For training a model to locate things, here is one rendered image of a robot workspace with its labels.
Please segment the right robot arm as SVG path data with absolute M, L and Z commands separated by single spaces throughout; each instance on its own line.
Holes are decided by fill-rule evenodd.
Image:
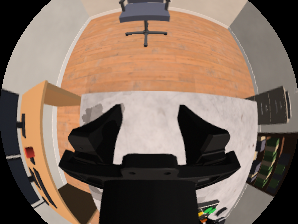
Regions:
M 225 224 L 226 217 L 217 218 L 214 224 Z

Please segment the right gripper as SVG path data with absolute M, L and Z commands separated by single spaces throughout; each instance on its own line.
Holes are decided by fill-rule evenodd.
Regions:
M 208 218 L 208 220 L 205 221 L 205 224 L 213 224 L 213 222 L 216 221 L 216 220 L 210 220 L 209 217 L 206 217 L 206 218 Z

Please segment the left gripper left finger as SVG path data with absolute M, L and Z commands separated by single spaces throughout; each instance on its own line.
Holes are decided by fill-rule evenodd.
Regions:
M 97 164 L 97 161 L 113 164 L 121 124 L 121 104 L 116 104 L 96 120 L 72 129 L 68 141 L 74 149 L 74 159 L 90 164 Z

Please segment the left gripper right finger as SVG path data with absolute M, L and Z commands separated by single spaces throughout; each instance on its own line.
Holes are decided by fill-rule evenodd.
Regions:
M 182 104 L 177 121 L 184 139 L 186 164 L 208 165 L 226 159 L 225 147 L 230 140 L 226 129 L 208 123 Z

